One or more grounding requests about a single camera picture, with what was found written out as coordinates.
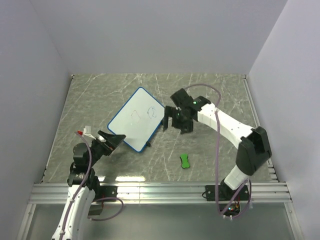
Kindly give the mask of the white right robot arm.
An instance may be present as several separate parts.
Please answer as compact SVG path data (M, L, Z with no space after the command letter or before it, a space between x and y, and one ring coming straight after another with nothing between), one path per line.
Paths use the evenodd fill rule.
M239 188L272 156L267 131L243 124L219 110L216 105L203 96L192 98L187 93L173 94L175 106L164 109L163 128L168 128L169 118L172 127L181 134L193 131L194 122L204 124L215 130L218 136L229 140L236 148L235 166L218 186L218 193L226 200L238 195Z

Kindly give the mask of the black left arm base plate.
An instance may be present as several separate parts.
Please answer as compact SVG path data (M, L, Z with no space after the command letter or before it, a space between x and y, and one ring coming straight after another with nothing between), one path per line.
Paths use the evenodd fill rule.
M102 201L97 201L98 199L102 198L111 198L116 197L118 194L118 187L115 185L102 185L99 187L98 194L95 195L93 202L90 206L88 215L91 217L97 217L99 216L104 208L106 203L108 202L115 202L115 199L107 199Z

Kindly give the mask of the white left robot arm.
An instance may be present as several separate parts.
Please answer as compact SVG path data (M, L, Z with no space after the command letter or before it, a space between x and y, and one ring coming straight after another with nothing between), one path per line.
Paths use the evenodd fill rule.
M67 178L67 197L62 215L53 240L82 240L85 220L103 222L118 216L125 207L122 199L115 193L105 195L93 166L103 156L109 156L124 141L124 134L109 134L101 130L97 137L85 131L76 131L75 134L82 142L73 147L73 162L69 168ZM112 216L97 219L90 217L92 203L120 202L120 209Z

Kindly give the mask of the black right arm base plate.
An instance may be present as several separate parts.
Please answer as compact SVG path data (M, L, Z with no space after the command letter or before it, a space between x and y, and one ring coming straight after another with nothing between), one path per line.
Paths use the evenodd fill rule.
M252 186L244 184L239 188L238 194L234 197L238 190L231 190L227 186L219 185L218 189L218 213L223 218L230 220L239 217L252 207Z

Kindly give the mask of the aluminium right side rail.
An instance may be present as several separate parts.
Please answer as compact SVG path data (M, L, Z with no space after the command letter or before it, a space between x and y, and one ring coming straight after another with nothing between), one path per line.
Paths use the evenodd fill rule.
M260 123L256 108L255 108L255 104L254 104L254 101L253 101L253 97L252 97L252 94L251 94L250 89L249 89L247 75L246 74L242 74L241 77L242 77L244 88L245 88L245 91L246 91L246 94L247 94L247 97L248 97L248 100L249 100L249 104L250 104L251 111L252 111L252 114L253 114L253 119L254 119L254 122L256 124L257 132L259 134L262 134L261 135L262 143L266 143L267 142L267 131L261 126L261 123ZM274 183L277 182L278 183L279 179L277 177L276 170L275 170L274 164L272 163L271 158L269 158L266 161L266 164L267 164L269 176L271 178L271 182L274 182Z

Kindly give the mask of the green whiteboard eraser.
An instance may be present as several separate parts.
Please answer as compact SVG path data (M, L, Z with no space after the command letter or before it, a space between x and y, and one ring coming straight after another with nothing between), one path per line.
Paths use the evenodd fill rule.
M181 168L182 169L188 169L190 168L190 163L189 163L189 159L188 159L188 154L187 153L183 153L179 156L180 161L181 161Z

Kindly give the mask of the aluminium rail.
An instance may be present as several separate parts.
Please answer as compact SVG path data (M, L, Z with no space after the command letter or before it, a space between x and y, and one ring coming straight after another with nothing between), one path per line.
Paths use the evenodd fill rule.
M256 124L257 132L259 134L262 134L261 135L262 143L266 143L267 142L267 131L261 126L261 123L260 123L256 108L255 108L255 104L254 104L254 101L253 101L253 97L252 97L252 94L251 94L250 89L249 89L247 75L246 74L242 74L241 77L242 77L244 88L245 88L245 91L246 91L246 94L247 94L247 97L248 97L248 100L249 100L249 104L250 104L251 111L252 111L252 114L253 114L253 119L254 119L254 122ZM274 183L277 182L278 183L279 179L277 177L276 170L275 170L274 164L272 163L271 158L269 158L266 161L266 164L267 164L269 176L271 178L271 182L274 182Z
M210 182L116 182L102 183L116 186L117 197L125 204L202 204L202 193ZM65 204L66 183L34 184L29 204ZM291 195L284 182L252 183L253 203L290 203Z

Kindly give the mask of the blue framed whiteboard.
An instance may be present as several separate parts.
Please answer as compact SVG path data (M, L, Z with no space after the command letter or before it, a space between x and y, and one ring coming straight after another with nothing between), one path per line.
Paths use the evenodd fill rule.
M124 142L140 153L160 126L164 113L165 107L145 88L138 87L107 129L115 135L126 135Z

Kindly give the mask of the aluminium front rail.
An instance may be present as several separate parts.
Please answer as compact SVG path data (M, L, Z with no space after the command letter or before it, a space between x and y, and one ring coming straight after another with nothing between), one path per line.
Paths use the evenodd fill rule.
M202 204L202 193L210 182L116 182L102 183L116 186L117 197L125 204ZM34 184L29 204L65 204L66 183ZM290 203L291 195L284 182L252 183L253 203Z

